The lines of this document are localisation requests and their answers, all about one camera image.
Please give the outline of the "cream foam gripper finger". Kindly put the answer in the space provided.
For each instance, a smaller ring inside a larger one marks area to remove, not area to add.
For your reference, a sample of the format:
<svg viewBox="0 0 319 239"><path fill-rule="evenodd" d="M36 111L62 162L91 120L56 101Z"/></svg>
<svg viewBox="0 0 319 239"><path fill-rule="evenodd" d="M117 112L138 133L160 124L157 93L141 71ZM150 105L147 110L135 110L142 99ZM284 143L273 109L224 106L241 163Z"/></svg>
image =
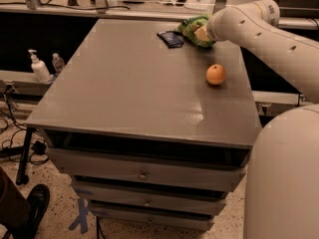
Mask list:
<svg viewBox="0 0 319 239"><path fill-rule="evenodd" d="M200 41L210 41L210 37L207 34L206 26L201 26L199 27L195 32L194 32L195 37L200 40Z"/></svg>

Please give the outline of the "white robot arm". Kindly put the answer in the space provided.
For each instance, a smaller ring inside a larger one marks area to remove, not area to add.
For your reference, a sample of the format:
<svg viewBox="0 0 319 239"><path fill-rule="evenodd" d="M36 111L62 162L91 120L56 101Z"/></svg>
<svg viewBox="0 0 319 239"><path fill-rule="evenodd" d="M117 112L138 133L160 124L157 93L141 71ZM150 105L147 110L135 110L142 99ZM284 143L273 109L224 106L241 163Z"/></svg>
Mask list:
<svg viewBox="0 0 319 239"><path fill-rule="evenodd" d="M195 32L247 49L310 104L272 119L246 175L243 239L319 239L319 43L277 28L272 0L229 6Z"/></svg>

